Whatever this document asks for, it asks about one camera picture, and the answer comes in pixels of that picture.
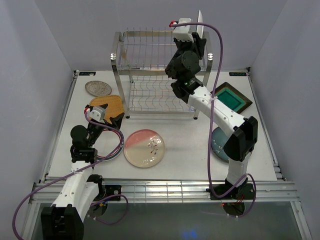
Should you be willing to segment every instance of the white wall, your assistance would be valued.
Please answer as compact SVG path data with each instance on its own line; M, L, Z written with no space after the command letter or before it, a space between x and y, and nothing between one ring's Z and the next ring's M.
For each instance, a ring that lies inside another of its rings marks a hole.
M0 239L15 240L13 213L41 177L72 71L34 0L0 0L0 33Z
M252 80L283 175L296 183L320 239L320 2L290 0L252 66Z
M287 0L35 0L73 70L110 70L116 31L168 30L179 18L206 23L222 34L222 68L244 69L257 57ZM211 32L213 52L219 40Z

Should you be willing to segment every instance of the glass panel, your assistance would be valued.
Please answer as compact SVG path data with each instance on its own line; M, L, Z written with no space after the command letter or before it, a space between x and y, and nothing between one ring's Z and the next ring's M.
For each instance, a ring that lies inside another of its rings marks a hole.
M124 204L109 204L101 218L115 221L124 208ZM116 225L104 225L86 218L83 240L302 239L290 202L256 202L252 211L238 220L203 211L225 213L219 203L130 204L127 216ZM32 239L43 239L40 214Z

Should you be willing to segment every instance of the rack leg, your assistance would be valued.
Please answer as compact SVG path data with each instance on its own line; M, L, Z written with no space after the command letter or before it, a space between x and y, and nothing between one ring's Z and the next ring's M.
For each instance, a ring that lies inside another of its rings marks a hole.
M121 97L121 101L122 101L122 105L123 105L123 109L124 109L124 115L128 119L128 118L130 118L130 114L129 114L129 111L128 111L128 106L127 106L127 103L126 103L124 89L123 89L122 84L121 84L121 79L120 79L117 67L113 65L112 66L112 70L113 70L116 86L118 87L119 95Z

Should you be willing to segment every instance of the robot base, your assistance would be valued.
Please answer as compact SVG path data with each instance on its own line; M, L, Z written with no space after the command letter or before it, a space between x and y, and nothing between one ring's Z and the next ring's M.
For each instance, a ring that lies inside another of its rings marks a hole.
M225 184L213 185L214 192L217 195L224 194L229 188L230 187L226 186ZM206 191L210 192L211 200L237 200L238 198L242 197L242 195L243 200L253 200L255 196L254 186L251 183L245 184L238 192L232 190L228 195L222 198L215 197L209 188L207 188Z
M228 195L222 198L215 197L209 188L206 189L207 192L210 192L211 200L238 200L243 197L243 200L253 200L255 196L254 186L251 183L244 182L243 185L235 187ZM230 186L227 184L216 184L213 185L214 192L217 195L224 194ZM245 204L243 202L232 203L226 202L222 204L224 211L233 216L240 216L245 212Z

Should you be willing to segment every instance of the dish rack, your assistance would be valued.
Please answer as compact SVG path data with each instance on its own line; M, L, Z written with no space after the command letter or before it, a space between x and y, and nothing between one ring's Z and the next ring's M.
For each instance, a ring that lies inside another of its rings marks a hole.
M207 86L213 58L209 33L203 32L203 37L207 41L197 76L203 76ZM170 86L175 80L165 73L176 50L171 30L127 29L115 33L110 59L126 118L130 114L188 114L198 118L198 110L175 96ZM122 81L128 79L130 87L124 91Z

